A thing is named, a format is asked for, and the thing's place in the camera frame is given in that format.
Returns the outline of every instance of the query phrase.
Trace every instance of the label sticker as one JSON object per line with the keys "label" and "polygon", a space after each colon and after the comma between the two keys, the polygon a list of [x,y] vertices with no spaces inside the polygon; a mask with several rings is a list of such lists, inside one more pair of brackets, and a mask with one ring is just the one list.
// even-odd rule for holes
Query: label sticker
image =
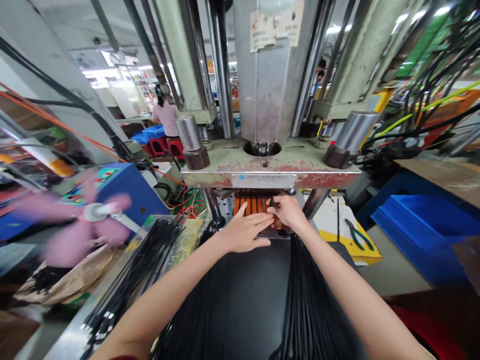
{"label": "label sticker", "polygon": [[250,52],[255,53],[268,45],[275,45],[275,19],[261,14],[258,10],[250,14]]}
{"label": "label sticker", "polygon": [[295,174],[233,174],[234,188],[249,189],[291,189],[295,186]]}
{"label": "label sticker", "polygon": [[304,0],[296,0],[280,16],[266,15],[257,9],[250,13],[250,52],[255,53],[277,39],[290,39],[290,46],[299,45],[300,28],[304,14]]}
{"label": "label sticker", "polygon": [[277,37],[286,37],[290,39],[290,46],[299,45],[300,28],[302,26],[302,16],[304,14],[304,0],[297,0],[292,7],[281,14],[281,19],[277,28]]}

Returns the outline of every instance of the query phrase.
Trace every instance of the pliers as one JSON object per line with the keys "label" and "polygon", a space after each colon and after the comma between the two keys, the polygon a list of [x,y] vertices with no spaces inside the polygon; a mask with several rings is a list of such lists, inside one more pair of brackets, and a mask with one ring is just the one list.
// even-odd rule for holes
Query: pliers
{"label": "pliers", "polygon": [[359,242],[359,240],[357,239],[357,236],[355,234],[358,234],[360,235],[360,237],[365,240],[366,244],[368,245],[368,247],[370,248],[370,250],[372,251],[375,251],[375,248],[372,244],[372,242],[366,237],[364,236],[360,231],[358,231],[355,226],[352,224],[352,222],[348,219],[345,219],[345,222],[346,224],[348,225],[348,227],[350,228],[350,233],[351,233],[351,238],[353,239],[353,241],[355,242],[355,244],[362,250],[365,250],[364,246]]}

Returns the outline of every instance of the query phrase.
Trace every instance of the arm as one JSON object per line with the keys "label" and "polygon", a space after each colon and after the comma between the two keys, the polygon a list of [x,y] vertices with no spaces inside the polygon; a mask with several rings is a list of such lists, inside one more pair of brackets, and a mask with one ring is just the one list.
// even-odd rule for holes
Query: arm
{"label": "arm", "polygon": [[393,310],[309,224],[297,200],[275,196],[269,207],[301,238],[372,359],[430,359]]}
{"label": "arm", "polygon": [[157,105],[155,104],[153,106],[152,111],[151,111],[151,121],[154,122],[154,123],[157,123],[157,124],[161,124],[162,122],[160,121],[159,115],[155,111],[155,106],[157,106]]}
{"label": "arm", "polygon": [[242,217],[246,207],[245,202],[224,229],[150,287],[123,315],[92,360],[126,355],[148,359],[157,336],[221,257],[229,252],[244,253],[269,246],[268,239],[254,238],[273,223],[273,216],[258,213]]}

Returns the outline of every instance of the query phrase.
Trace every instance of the blue plastic crate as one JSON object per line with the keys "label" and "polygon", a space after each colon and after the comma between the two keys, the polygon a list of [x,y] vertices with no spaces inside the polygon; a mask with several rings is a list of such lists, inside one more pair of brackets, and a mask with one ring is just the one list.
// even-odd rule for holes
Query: blue plastic crate
{"label": "blue plastic crate", "polygon": [[137,135],[133,135],[131,137],[132,140],[135,140],[137,143],[139,143],[140,145],[146,145],[149,143],[149,138],[145,136],[144,133],[139,133]]}
{"label": "blue plastic crate", "polygon": [[393,195],[383,209],[391,219],[401,218],[408,237],[424,251],[480,235],[479,220],[439,196]]}
{"label": "blue plastic crate", "polygon": [[467,275],[452,249],[441,247],[425,252],[403,231],[397,221],[392,221],[380,206],[371,216],[388,238],[431,284],[439,286],[467,281]]}
{"label": "blue plastic crate", "polygon": [[394,195],[372,218],[434,285],[466,281],[452,244],[480,234],[480,221],[441,197]]}
{"label": "blue plastic crate", "polygon": [[165,136],[165,129],[162,125],[154,125],[142,131],[148,139],[160,139]]}

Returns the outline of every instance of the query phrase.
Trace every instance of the white wall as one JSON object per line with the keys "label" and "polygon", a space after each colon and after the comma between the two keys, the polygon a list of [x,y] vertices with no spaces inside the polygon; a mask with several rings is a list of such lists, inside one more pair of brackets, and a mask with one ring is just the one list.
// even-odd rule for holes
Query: white wall
{"label": "white wall", "polygon": [[[58,37],[52,32],[43,16],[27,0],[4,1],[0,11],[0,35],[19,50],[41,70],[54,78],[95,109],[117,133],[126,136],[101,103],[89,81],[76,67],[75,62]],[[43,83],[31,72],[0,52],[0,81],[12,87],[22,96],[43,100],[64,100],[56,91]],[[69,127],[93,140],[112,147],[108,135],[90,115],[80,109],[51,106],[55,116]],[[89,142],[79,139],[89,152],[91,159],[98,163],[112,160]]]}

